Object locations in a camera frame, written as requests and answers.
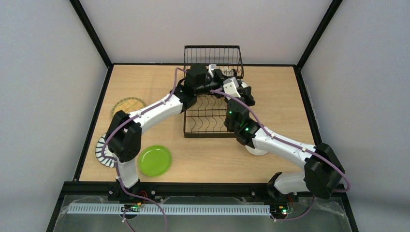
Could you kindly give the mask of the black wire dish rack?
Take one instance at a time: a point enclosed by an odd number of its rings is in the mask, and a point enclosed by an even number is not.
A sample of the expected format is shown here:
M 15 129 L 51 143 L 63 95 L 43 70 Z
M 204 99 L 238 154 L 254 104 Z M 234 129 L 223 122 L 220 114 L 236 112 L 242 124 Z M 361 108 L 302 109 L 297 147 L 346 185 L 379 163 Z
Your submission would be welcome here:
M 239 45 L 186 45 L 184 67 L 191 64 L 216 64 L 226 76 L 243 78 L 243 61 Z M 224 98 L 202 94 L 184 113 L 185 138 L 233 138 L 224 126 L 227 103 Z

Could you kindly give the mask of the black rimmed white bowl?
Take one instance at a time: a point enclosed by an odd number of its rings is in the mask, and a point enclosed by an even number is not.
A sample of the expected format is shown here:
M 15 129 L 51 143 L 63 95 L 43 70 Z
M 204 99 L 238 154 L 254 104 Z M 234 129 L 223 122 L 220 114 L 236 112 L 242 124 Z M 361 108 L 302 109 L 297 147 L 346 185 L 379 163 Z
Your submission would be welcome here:
M 240 85 L 241 85 L 242 88 L 249 87 L 249 85 L 246 82 L 243 82 L 243 81 L 241 81 Z

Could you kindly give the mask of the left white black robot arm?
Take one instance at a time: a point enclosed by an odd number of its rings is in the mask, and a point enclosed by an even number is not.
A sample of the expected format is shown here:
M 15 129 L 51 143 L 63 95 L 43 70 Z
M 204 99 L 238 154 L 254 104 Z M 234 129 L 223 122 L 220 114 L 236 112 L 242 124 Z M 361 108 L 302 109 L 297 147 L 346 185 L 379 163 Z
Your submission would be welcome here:
M 223 90 L 229 80 L 216 64 L 194 63 L 187 70 L 176 67 L 172 88 L 163 98 L 131 113 L 117 111 L 105 134 L 102 149 L 112 153 L 110 159 L 115 164 L 119 184 L 129 189 L 139 182 L 135 159 L 145 132 L 191 108 L 198 95 Z

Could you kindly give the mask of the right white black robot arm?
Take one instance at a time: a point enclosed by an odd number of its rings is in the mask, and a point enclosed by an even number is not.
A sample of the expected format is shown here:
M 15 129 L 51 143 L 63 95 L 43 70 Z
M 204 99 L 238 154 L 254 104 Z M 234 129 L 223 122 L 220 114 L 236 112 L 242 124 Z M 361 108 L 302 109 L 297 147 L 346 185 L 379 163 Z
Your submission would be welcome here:
M 296 173 L 276 173 L 270 180 L 275 193 L 285 195 L 309 191 L 314 196 L 328 199 L 346 178 L 345 171 L 330 145 L 310 145 L 280 135 L 264 126 L 251 110 L 244 94 L 236 86 L 224 85 L 215 91 L 228 103 L 225 127 L 235 134 L 237 141 L 257 156 L 274 153 L 302 169 Z

